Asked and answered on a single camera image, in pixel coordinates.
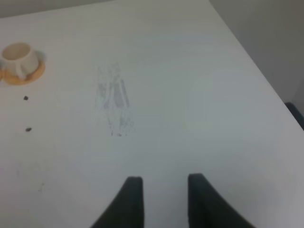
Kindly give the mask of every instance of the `black object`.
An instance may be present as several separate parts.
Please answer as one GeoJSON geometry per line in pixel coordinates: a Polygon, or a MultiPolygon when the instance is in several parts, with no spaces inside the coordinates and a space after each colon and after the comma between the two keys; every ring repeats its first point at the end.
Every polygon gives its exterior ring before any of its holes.
{"type": "Polygon", "coordinates": [[[285,103],[285,105],[288,108],[288,110],[291,112],[291,114],[294,116],[295,120],[299,123],[299,125],[304,130],[304,117],[296,108],[296,106],[291,102],[285,103]]]}
{"type": "Polygon", "coordinates": [[[129,177],[119,193],[91,228],[143,228],[143,182],[129,177]]]}
{"type": "Polygon", "coordinates": [[[188,177],[189,228],[253,228],[202,174],[188,177]]]}

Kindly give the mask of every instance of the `white cup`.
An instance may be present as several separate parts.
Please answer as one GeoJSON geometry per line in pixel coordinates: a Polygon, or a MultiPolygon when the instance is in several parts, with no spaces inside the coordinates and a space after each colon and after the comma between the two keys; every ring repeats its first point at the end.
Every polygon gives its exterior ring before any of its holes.
{"type": "Polygon", "coordinates": [[[19,79],[27,79],[39,66],[35,50],[28,44],[16,43],[7,46],[2,51],[2,58],[6,69],[11,75],[19,79]]]}

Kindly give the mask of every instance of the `table surface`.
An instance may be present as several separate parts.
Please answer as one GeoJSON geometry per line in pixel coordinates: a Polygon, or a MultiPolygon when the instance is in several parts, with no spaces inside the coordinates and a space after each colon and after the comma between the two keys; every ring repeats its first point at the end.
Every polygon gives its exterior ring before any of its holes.
{"type": "Polygon", "coordinates": [[[200,172],[257,228],[304,226],[304,133],[208,1],[114,0],[0,29],[0,49],[28,42],[46,63],[30,85],[0,82],[2,214],[88,228],[135,175],[145,227],[186,228],[200,172]]]}

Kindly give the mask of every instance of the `gray wall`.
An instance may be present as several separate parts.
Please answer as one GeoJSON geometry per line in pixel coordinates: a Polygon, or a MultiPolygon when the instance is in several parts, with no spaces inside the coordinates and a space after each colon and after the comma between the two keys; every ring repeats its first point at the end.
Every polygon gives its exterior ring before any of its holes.
{"type": "Polygon", "coordinates": [[[210,1],[281,99],[304,113],[304,1],[210,1]]]}
{"type": "Polygon", "coordinates": [[[106,0],[0,0],[0,18],[102,1],[106,0]]]}

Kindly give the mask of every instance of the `cup handle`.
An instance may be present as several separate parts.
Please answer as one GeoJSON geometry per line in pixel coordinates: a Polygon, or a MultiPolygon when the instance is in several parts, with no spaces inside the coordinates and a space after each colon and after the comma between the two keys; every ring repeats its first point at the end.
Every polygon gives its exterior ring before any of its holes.
{"type": "Polygon", "coordinates": [[[17,65],[16,65],[16,72],[17,72],[18,77],[19,77],[21,80],[27,79],[27,75],[24,74],[24,73],[22,72],[21,63],[17,63],[17,65]]]}

